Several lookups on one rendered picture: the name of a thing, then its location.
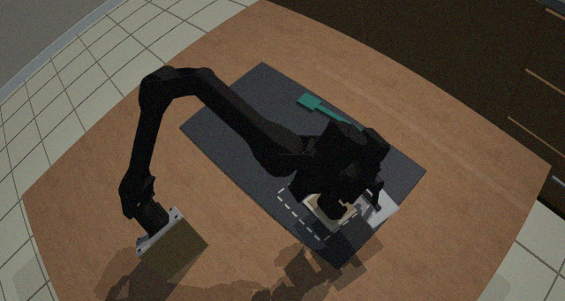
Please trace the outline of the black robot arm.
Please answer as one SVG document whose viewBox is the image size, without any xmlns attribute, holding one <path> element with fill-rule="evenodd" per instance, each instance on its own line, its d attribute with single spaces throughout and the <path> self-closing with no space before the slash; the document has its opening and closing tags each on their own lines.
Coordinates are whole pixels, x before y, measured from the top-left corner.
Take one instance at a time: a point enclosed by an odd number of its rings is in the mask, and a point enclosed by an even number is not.
<svg viewBox="0 0 565 301">
<path fill-rule="evenodd" d="M 155 177 L 149 164 L 154 144 L 166 108 L 187 95 L 196 95 L 237 132 L 269 175 L 288 177 L 297 170 L 288 187 L 298 203 L 306 195 L 334 191 L 341 181 L 340 169 L 347 169 L 367 143 L 357 127 L 335 118 L 321 135 L 297 135 L 251 108 L 210 68 L 165 65 L 141 80 L 132 157 L 118 188 L 124 216 L 134 217 L 149 238 L 170 222 L 166 210 L 153 200 Z"/>
</svg>

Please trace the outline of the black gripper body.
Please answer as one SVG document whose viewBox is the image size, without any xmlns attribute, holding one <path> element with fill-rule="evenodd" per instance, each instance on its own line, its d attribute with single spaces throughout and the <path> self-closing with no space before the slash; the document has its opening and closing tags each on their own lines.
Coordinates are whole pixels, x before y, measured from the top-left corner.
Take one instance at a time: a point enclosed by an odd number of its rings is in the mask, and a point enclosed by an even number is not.
<svg viewBox="0 0 565 301">
<path fill-rule="evenodd" d="M 334 191 L 323 193 L 317 198 L 318 206 L 331 221 L 341 219 L 347 211 L 347 207 L 343 207 L 338 200 L 343 204 L 350 202 L 355 194 L 354 191 L 365 177 L 363 173 L 374 163 L 380 164 L 390 150 L 389 143 L 374 128 L 364 128 L 362 133 L 367 143 L 347 169 L 340 169 L 339 186 Z"/>
</svg>

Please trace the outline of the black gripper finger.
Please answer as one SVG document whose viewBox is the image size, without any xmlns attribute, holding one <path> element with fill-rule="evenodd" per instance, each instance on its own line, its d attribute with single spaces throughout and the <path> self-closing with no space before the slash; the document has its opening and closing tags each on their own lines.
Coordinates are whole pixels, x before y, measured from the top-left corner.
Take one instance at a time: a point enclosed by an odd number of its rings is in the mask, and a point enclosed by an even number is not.
<svg viewBox="0 0 565 301">
<path fill-rule="evenodd" d="M 357 189 L 354 191 L 355 194 L 352 197 L 352 199 L 350 200 L 350 202 L 348 202 L 349 204 L 353 204 L 356 200 L 358 200 L 359 196 L 367 189 L 367 187 L 365 185 L 363 185 L 363 183 L 361 182 Z"/>
<path fill-rule="evenodd" d="M 367 169 L 367 171 L 372 175 L 372 177 L 375 176 L 381 171 L 380 164 L 374 163 L 370 169 Z"/>
</svg>

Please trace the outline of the green flat spatula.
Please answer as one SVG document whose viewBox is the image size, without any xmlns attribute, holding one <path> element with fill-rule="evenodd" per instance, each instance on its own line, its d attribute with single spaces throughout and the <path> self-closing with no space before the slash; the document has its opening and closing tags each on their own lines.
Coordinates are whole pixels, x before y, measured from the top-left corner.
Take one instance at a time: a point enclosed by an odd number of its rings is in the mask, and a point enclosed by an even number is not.
<svg viewBox="0 0 565 301">
<path fill-rule="evenodd" d="M 348 124 L 351 124 L 350 122 L 346 121 L 345 119 L 339 117 L 337 114 L 333 113 L 332 111 L 324 108 L 321 106 L 322 101 L 316 99 L 315 97 L 309 95 L 308 93 L 305 93 L 301 98 L 299 98 L 297 100 L 297 102 L 299 102 L 300 104 L 304 105 L 305 107 L 307 107 L 308 109 L 315 111 L 316 109 L 323 112 L 324 114 L 335 118 L 336 120 L 340 121 L 344 121 Z"/>
</svg>

